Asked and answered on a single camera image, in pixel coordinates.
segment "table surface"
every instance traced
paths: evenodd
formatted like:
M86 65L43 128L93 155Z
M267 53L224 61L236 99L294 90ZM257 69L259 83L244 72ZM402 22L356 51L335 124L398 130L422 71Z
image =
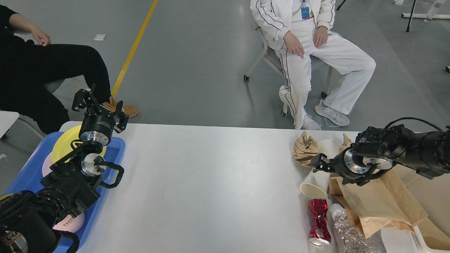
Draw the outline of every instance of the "table surface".
M292 156L302 132L128 124L114 133L126 143L125 174L107 191L78 252L316 252L307 243L312 215L299 190L310 170ZM343 133L352 140L357 134L307 133L338 146ZM387 229L382 237L388 252L418 252L408 232Z
M0 137L16 122L19 118L19 113L0 111Z

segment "person in white tracksuit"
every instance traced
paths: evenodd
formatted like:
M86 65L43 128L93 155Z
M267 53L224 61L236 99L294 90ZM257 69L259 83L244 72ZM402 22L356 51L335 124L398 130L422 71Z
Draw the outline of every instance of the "person in white tracksuit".
M250 9L275 50L287 85L279 95L289 104L296 129L320 130L304 106L311 90L310 55L336 69L341 77L314 110L339 126L349 114L375 70L375 61L362 49L331 32L335 0L251 0Z

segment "chair leg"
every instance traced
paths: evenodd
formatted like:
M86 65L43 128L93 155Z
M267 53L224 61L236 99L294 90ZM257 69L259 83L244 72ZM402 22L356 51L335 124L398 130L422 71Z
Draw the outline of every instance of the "chair leg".
M29 122L27 122L26 120L22 119L22 118L18 118L17 119L19 122L22 122L23 124L25 124L32 132L34 132L39 138L43 139L44 135L42 135L38 130L36 130Z
M322 99L325 99L328 94L330 94L330 89L331 89L331 76L333 75L333 67L329 67L328 68L328 76L327 76L327 87L325 89L325 91L322 91L322 93L320 94L320 96L322 97Z
M279 70L273 63L271 63L269 59L267 59L267 57L264 57L263 60L265 61L265 63L267 63L267 65L269 65L269 67L271 67L275 72L277 72L277 74L279 74L283 78L286 78L283 72L281 72L281 70Z
M341 8L341 6L345 3L345 1L347 1L347 0L342 1L342 3L336 8L336 10L339 10Z
M76 85L80 88L80 89L84 89L83 85L81 85L81 83L78 81L78 79L76 77L72 77L71 78L72 81L74 81L76 83Z
M406 32L410 31L411 28L411 19L413 19L414 8L416 7L416 0L413 2L413 7L411 8L411 15L409 16L408 27L406 27Z
M245 73L244 75L244 80L248 81L250 78L250 75L252 74L253 70L255 70L256 66L258 65L258 63L263 59L263 57L267 54L267 49L263 50L261 52L261 54L258 56L258 58L256 59L256 61L253 63L253 65L250 67L250 69L247 71L247 73Z
M283 103L283 110L281 112L281 116L287 116L288 115L288 103Z

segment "person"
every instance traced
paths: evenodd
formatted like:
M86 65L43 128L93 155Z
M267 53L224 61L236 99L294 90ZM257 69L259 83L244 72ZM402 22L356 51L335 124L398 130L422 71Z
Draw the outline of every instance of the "person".
M305 104L311 90L310 55L342 76L330 94L314 107L317 114L346 126L347 118L375 70L375 61L362 49L331 32L335 0L252 0L250 9L267 44L283 67L288 83L279 90L288 103L296 129L320 130Z
M27 42L11 29L31 33L38 42ZM94 48L86 45L52 44L47 33L22 15L0 5L0 110L18 112L36 121L45 134L59 131L69 121L68 110L44 84L83 75L94 96L115 112L106 65ZM129 117L139 111L122 107Z

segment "crumpled brown paper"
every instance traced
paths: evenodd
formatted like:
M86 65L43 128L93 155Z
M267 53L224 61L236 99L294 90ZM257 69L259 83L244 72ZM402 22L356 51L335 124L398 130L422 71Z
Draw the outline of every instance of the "crumpled brown paper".
M303 131L294 143L294 158L297 163L305 167L310 167L311 159L320 153L319 148L317 148L318 145L319 143L316 140L311 136L308 138L306 132Z
M351 139L348 138L346 134L344 134L344 143L339 147L339 153L342 152L344 149L350 147Z
M332 177L329 192L366 238L383 227L414 232L428 216L393 170L363 186L342 185L341 177Z

